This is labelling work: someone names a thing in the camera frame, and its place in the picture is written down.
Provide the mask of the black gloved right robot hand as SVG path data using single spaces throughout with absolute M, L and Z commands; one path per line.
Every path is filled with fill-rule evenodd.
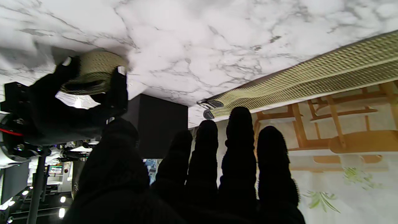
M 26 136 L 31 144 L 44 146 L 75 140 L 90 139 L 101 134 L 106 121 L 127 111 L 128 92 L 126 68 L 113 69 L 110 90 L 93 108 L 83 109 L 66 105 L 56 98 L 61 86 L 76 78 L 79 57 L 67 57 L 53 73 L 43 76 L 28 88 L 29 110 L 38 134 Z

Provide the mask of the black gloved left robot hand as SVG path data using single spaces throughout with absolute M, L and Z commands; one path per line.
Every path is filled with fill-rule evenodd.
M 252 116 L 234 108 L 217 185 L 218 129 L 212 120 L 173 139 L 155 181 L 138 154 L 132 123 L 115 119 L 86 161 L 63 224 L 304 224 L 282 133 L 260 131 L 254 154 Z

